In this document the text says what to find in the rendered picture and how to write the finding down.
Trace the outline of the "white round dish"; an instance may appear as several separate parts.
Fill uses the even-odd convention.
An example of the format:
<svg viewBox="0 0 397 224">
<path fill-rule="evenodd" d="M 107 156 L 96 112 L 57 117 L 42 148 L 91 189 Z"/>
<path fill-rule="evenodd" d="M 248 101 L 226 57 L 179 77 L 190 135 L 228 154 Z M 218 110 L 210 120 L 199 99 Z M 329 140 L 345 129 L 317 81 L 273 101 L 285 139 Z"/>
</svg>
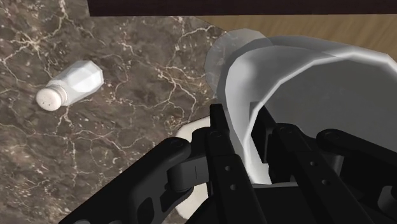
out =
<svg viewBox="0 0 397 224">
<path fill-rule="evenodd" d="M 190 142 L 192 140 L 192 134 L 194 130 L 209 126 L 210 118 L 207 116 L 183 125 L 177 131 L 176 137 L 186 139 Z M 176 206 L 176 211 L 182 218 L 187 220 L 199 208 L 206 198 L 208 198 L 208 192 L 206 184 L 203 183 L 196 186 L 192 194 L 186 200 Z"/>
</svg>

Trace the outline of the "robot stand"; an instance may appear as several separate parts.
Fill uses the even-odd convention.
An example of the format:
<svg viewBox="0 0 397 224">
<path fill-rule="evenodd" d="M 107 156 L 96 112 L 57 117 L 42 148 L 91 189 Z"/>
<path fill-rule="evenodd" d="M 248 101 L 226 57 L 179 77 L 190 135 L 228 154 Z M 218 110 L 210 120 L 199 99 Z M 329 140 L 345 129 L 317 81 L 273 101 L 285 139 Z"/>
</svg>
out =
<svg viewBox="0 0 397 224">
<path fill-rule="evenodd" d="M 397 0 L 87 0 L 90 16 L 397 14 Z"/>
</svg>

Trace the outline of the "white salt shaker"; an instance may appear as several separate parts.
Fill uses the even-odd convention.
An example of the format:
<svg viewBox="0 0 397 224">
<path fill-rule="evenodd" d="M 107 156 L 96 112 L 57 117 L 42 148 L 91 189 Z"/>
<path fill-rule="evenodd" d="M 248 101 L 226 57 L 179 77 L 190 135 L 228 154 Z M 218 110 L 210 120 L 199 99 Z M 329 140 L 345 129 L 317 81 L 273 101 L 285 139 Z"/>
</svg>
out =
<svg viewBox="0 0 397 224">
<path fill-rule="evenodd" d="M 103 84 L 99 66 L 91 60 L 76 61 L 38 91 L 36 102 L 46 111 L 56 111 L 95 93 Z"/>
</svg>

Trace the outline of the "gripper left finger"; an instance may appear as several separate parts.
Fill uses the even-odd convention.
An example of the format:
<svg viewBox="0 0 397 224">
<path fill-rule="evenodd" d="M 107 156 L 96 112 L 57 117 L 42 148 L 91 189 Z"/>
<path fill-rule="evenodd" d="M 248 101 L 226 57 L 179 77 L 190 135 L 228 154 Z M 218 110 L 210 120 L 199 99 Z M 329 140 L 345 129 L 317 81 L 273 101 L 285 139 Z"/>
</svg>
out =
<svg viewBox="0 0 397 224">
<path fill-rule="evenodd" d="M 209 197 L 186 224 L 267 224 L 221 104 L 210 123 L 191 141 L 164 139 L 59 224 L 162 224 L 202 183 Z"/>
</svg>

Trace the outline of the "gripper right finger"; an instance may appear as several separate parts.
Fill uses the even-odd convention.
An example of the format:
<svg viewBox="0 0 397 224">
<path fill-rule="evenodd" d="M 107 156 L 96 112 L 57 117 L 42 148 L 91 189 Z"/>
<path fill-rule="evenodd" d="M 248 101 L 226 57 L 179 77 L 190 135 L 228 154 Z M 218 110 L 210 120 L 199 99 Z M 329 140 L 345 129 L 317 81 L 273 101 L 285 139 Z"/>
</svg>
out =
<svg viewBox="0 0 397 224">
<path fill-rule="evenodd" d="M 311 138 L 265 106 L 252 138 L 271 180 L 294 177 L 317 224 L 397 224 L 397 152 L 337 129 Z"/>
</svg>

